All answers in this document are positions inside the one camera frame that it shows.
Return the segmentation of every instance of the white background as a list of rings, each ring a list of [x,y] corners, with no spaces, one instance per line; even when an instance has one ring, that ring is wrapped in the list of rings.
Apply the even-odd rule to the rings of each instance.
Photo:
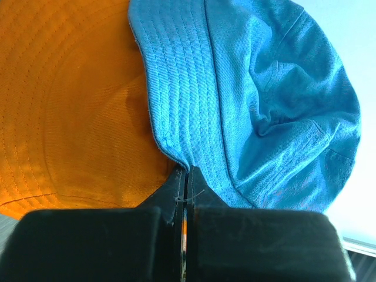
[[[326,214],[347,238],[376,245],[376,1],[294,0],[318,22],[344,62],[361,106],[354,171]]]

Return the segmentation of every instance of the blue cotton fabric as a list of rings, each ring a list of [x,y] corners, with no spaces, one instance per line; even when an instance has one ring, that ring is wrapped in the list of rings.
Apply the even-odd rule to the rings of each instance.
[[[304,9],[282,0],[132,0],[159,148],[231,207],[323,212],[344,187],[360,107]]]

